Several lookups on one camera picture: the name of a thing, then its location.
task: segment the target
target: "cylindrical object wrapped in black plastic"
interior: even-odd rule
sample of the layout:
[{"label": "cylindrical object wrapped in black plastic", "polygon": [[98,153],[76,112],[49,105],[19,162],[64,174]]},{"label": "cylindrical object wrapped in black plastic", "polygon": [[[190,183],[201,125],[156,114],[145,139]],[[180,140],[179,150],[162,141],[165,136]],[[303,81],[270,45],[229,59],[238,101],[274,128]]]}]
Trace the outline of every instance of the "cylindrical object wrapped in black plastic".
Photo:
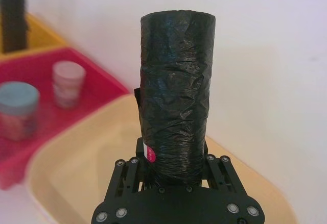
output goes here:
[{"label": "cylindrical object wrapped in black plastic", "polygon": [[142,17],[140,118],[152,185],[199,185],[209,111],[215,17]]},{"label": "cylindrical object wrapped in black plastic", "polygon": [[1,0],[2,35],[4,53],[27,47],[25,0]]}]

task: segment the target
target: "blue lid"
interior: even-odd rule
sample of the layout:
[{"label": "blue lid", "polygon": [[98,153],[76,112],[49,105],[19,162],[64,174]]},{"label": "blue lid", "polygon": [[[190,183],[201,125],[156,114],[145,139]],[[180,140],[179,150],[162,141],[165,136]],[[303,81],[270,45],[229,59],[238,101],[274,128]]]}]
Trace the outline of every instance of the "blue lid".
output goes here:
[{"label": "blue lid", "polygon": [[0,112],[25,115],[35,111],[39,100],[38,90],[23,82],[6,82],[0,85]]}]

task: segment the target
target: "cream plastic bin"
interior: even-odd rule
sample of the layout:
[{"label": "cream plastic bin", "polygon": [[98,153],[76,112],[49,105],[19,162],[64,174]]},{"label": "cream plastic bin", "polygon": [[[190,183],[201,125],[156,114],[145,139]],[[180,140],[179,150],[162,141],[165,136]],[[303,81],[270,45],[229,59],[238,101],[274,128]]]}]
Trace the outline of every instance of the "cream plastic bin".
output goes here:
[{"label": "cream plastic bin", "polygon": [[[104,199],[115,161],[135,156],[139,136],[136,101],[127,95],[48,143],[30,164],[28,188],[49,222],[90,224]],[[231,157],[247,193],[265,211],[265,224],[298,223],[272,184],[211,139],[207,144],[211,154]]]}]

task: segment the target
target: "pink plastic tray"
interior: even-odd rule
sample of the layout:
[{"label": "pink plastic tray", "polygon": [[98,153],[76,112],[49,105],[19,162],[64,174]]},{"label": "pink plastic tray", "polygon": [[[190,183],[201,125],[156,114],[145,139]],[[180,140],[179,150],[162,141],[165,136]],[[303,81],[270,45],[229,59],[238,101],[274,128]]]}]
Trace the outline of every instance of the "pink plastic tray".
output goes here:
[{"label": "pink plastic tray", "polygon": [[[54,104],[52,65],[61,60],[74,61],[87,72],[81,102],[73,110],[60,109]],[[27,82],[40,91],[41,97],[38,131],[31,139],[12,142],[0,135],[0,189],[7,189],[24,178],[30,157],[41,145],[94,110],[128,93],[110,74],[71,48],[0,63],[0,83],[6,81]]]}]

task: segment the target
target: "white backdrop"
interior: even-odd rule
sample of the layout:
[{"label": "white backdrop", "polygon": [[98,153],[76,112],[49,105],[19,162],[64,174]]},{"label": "white backdrop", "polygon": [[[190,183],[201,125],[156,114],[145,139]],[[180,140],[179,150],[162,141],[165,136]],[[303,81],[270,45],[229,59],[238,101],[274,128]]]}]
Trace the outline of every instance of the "white backdrop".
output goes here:
[{"label": "white backdrop", "polygon": [[327,0],[29,0],[29,9],[131,90],[143,15],[215,15],[208,135],[272,181],[301,223],[327,223]]}]

